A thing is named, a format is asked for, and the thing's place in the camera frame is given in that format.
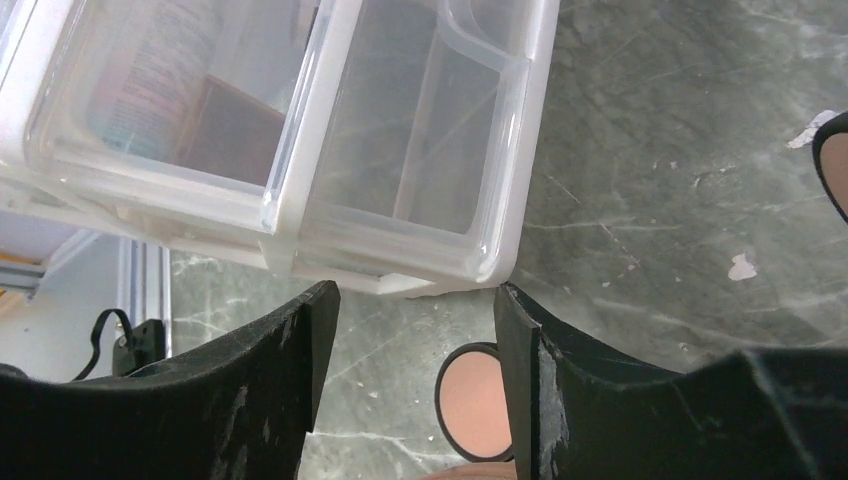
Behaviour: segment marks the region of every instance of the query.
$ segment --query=plastic bin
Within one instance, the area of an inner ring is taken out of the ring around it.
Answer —
[[[375,294],[510,274],[558,0],[30,3],[7,171],[135,236]]]

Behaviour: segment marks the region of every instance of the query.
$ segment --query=plastic drawer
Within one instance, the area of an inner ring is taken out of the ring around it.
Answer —
[[[0,176],[136,237],[371,293],[511,272],[558,0],[28,5]]]

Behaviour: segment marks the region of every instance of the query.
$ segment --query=white paint spot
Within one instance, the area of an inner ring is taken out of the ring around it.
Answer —
[[[553,461],[557,445],[568,447],[571,434],[565,418],[562,392],[557,388],[557,364],[543,343],[539,344],[539,478],[556,478]]]
[[[733,257],[733,267],[727,272],[727,278],[734,282],[741,282],[757,276],[757,268],[741,253]]]
[[[818,129],[837,115],[839,114],[833,110],[825,110],[816,115],[800,135],[786,144],[786,148],[798,149],[813,143],[813,137],[816,136]]]

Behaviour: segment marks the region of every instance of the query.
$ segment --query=marble floor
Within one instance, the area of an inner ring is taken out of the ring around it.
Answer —
[[[562,0],[512,280],[560,318],[687,371],[749,345],[848,344],[848,226],[804,138],[848,109],[848,3]],[[173,254],[174,347],[307,286]],[[491,291],[344,293],[304,479],[461,463],[433,411],[440,362],[492,340]]]

